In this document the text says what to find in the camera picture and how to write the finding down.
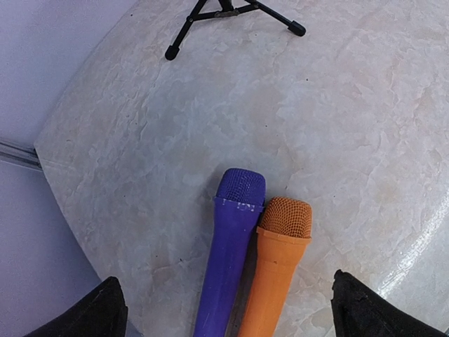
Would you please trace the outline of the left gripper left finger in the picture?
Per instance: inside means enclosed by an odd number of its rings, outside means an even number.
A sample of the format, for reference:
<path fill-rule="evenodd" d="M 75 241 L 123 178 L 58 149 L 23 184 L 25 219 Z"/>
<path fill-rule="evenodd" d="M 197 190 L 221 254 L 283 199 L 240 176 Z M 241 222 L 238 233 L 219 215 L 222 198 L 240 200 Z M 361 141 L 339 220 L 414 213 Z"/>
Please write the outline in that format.
<path fill-rule="evenodd" d="M 60 316 L 28 336 L 125 336 L 128 307 L 116 277 L 108 277 Z"/>

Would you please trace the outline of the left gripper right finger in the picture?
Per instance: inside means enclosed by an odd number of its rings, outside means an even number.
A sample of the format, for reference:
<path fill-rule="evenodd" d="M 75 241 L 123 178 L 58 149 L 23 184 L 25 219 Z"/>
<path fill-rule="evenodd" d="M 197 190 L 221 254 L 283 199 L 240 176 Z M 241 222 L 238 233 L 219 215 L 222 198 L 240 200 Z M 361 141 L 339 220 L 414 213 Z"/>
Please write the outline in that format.
<path fill-rule="evenodd" d="M 394 307 L 353 275 L 341 270 L 334 274 L 331 308 L 336 336 L 445 335 Z"/>

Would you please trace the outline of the purple microphone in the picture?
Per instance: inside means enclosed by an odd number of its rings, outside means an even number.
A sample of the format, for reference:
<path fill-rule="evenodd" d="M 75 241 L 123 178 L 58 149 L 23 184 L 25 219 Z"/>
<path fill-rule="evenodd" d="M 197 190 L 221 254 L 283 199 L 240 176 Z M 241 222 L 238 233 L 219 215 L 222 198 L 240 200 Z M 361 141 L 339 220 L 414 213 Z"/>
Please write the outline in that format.
<path fill-rule="evenodd" d="M 265 195 L 266 181 L 261 174 L 242 168 L 225 171 L 214 197 L 213 240 L 194 336 L 225 335 Z"/>

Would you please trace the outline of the orange microphone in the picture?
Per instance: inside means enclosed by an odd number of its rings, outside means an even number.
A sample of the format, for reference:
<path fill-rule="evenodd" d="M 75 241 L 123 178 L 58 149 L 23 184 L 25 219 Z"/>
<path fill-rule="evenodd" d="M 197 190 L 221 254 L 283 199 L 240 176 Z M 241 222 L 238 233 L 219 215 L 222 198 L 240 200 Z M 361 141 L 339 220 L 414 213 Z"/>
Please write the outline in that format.
<path fill-rule="evenodd" d="M 239 336 L 273 336 L 295 269 L 311 242 L 312 208 L 272 198 L 256 229 L 257 262 Z"/>

